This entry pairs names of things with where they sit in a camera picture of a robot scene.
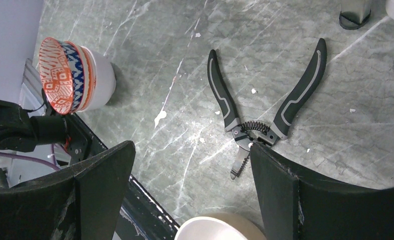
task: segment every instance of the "patterned bowl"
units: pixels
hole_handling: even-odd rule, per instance
[[[73,104],[70,113],[74,113],[82,102],[85,88],[85,78],[82,60],[78,51],[74,46],[67,42],[58,41],[63,48],[63,51],[69,62],[70,70],[73,76]]]
[[[39,49],[39,72],[48,101],[55,111],[68,114],[73,104],[73,76],[60,43],[47,37]]]
[[[84,91],[82,101],[77,109],[77,111],[81,111],[89,105],[93,92],[95,90],[95,77],[91,62],[92,59],[85,53],[85,51],[80,46],[75,45],[70,41],[66,41],[66,43],[71,44],[76,49],[83,64],[83,74],[85,78]]]

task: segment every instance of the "gray stripe on handle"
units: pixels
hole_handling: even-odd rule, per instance
[[[212,62],[213,62],[213,59],[210,59],[210,64],[209,64],[210,81],[211,81],[211,84],[212,84],[212,86],[213,86],[214,91],[216,92],[217,98],[218,98],[219,100],[224,101],[225,104],[226,104],[226,107],[228,108],[228,112],[226,113],[225,116],[223,116],[223,119],[225,120],[225,118],[231,113],[231,109],[229,108],[229,104],[228,104],[228,101],[226,100],[226,98],[220,97],[219,92],[218,92],[217,89],[216,89],[216,85],[215,85],[214,82],[213,82],[213,76],[212,76],[212,74],[211,74],[211,64],[212,64]]]
[[[303,91],[303,93],[298,97],[298,99],[297,99],[297,100],[291,100],[291,101],[287,102],[287,105],[285,105],[284,109],[283,109],[282,112],[281,112],[282,120],[283,120],[284,123],[287,124],[288,126],[291,126],[291,123],[289,123],[289,122],[287,121],[287,119],[285,119],[285,117],[284,117],[285,111],[287,111],[287,108],[288,108],[291,104],[296,104],[296,103],[298,103],[299,101],[301,101],[301,99],[303,98],[303,96],[306,94],[307,91],[309,91],[309,88],[313,85],[313,82],[315,81],[315,78],[316,78],[316,76],[317,76],[317,73],[319,72],[319,67],[320,67],[320,51],[319,51],[319,50],[316,50],[316,53],[317,53],[317,65],[316,65],[316,70],[315,70],[315,73],[314,73],[314,75],[313,75],[312,80],[310,81],[309,85],[307,85],[307,87],[306,87],[306,89]]]

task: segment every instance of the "metal blade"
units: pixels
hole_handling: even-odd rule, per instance
[[[239,177],[248,160],[250,160],[250,152],[240,147],[238,150],[237,158],[231,170],[232,180],[234,180],[236,177]]]

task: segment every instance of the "tool handle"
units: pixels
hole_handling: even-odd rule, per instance
[[[276,113],[271,129],[281,139],[287,138],[295,115],[319,85],[325,72],[326,54],[326,42],[319,39],[306,71]]]
[[[231,94],[223,81],[220,73],[219,62],[215,50],[211,50],[207,62],[207,75],[209,84],[217,102],[222,110],[223,120],[225,122],[225,132],[231,131],[234,127],[241,124],[238,111],[232,100]]]

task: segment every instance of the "orange patterned bowl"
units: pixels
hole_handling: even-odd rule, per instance
[[[73,76],[59,42],[47,37],[39,49],[41,82],[51,106],[59,114],[68,114],[73,105]]]

